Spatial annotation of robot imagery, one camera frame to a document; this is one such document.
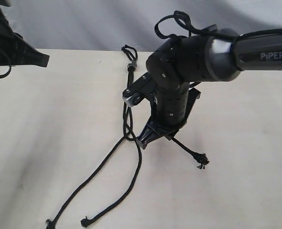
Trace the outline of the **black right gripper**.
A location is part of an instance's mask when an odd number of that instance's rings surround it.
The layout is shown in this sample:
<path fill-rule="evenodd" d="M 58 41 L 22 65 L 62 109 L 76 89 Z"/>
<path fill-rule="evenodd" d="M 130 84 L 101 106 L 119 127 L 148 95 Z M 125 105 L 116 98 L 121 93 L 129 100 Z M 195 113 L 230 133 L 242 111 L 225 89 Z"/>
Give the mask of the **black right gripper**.
<path fill-rule="evenodd" d="M 155 101 L 151 106 L 151 118 L 136 138 L 137 144 L 145 149 L 147 145 L 162 137 L 171 141 L 177 130 L 187 122 L 191 109 L 200 91 L 190 88 L 189 83 L 181 84 L 177 89 L 157 86 L 154 91 Z"/>

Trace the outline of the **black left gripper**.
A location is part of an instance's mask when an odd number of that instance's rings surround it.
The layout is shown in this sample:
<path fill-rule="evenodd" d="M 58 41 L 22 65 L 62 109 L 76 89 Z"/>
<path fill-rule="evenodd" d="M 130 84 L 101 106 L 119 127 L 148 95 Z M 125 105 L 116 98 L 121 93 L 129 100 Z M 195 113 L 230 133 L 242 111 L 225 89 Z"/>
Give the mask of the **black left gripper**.
<path fill-rule="evenodd" d="M 35 65 L 46 68 L 50 56 L 33 48 L 13 31 L 1 6 L 9 7 L 10 3 L 0 0 L 0 66 Z"/>

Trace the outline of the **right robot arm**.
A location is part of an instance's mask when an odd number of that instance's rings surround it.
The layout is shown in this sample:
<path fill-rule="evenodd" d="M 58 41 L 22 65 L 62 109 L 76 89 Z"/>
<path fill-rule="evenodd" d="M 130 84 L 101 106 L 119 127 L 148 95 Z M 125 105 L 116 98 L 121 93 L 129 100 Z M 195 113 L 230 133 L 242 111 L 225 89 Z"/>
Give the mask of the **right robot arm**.
<path fill-rule="evenodd" d="M 200 35 L 168 39 L 146 61 L 130 104 L 150 102 L 151 115 L 137 138 L 141 148 L 172 139 L 187 122 L 201 82 L 230 82 L 243 71 L 282 71 L 282 29 L 238 35 L 215 26 Z"/>

